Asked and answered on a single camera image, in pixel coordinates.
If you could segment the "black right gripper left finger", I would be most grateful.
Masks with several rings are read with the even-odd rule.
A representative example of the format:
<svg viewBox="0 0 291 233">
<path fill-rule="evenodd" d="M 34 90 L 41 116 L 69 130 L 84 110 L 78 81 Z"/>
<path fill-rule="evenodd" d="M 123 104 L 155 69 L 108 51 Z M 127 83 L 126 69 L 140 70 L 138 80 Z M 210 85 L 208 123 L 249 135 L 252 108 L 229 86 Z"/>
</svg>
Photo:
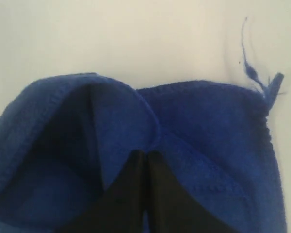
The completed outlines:
<svg viewBox="0 0 291 233">
<path fill-rule="evenodd" d="M 143 228 L 144 153 L 134 150 L 117 178 L 85 212 L 60 228 L 62 233 L 140 233 Z"/>
</svg>

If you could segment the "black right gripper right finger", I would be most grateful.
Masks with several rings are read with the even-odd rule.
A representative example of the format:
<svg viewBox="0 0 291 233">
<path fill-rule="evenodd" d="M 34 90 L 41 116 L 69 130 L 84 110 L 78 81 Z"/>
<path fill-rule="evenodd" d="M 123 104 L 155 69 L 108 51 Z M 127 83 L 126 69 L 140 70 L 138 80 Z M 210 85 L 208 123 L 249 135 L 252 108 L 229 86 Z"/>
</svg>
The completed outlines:
<svg viewBox="0 0 291 233">
<path fill-rule="evenodd" d="M 148 221 L 152 233 L 234 233 L 181 186 L 157 152 L 147 155 L 149 173 Z"/>
</svg>

